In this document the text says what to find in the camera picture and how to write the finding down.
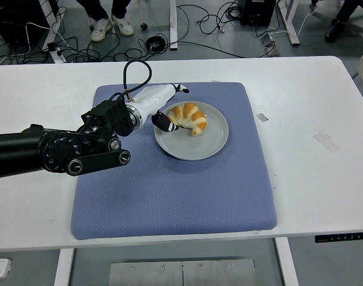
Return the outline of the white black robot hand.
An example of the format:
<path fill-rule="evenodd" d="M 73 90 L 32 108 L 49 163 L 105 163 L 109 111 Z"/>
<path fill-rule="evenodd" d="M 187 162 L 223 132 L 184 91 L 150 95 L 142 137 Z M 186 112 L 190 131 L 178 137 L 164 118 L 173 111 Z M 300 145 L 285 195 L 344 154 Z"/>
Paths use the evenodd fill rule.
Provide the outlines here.
<path fill-rule="evenodd" d="M 165 106 L 176 92 L 189 93 L 189 90 L 181 84 L 154 85 L 143 88 L 132 101 L 126 104 L 134 130 L 142 127 L 149 116 L 151 116 L 152 123 L 164 132 L 178 130 L 179 127 L 160 112 L 160 108 Z"/>

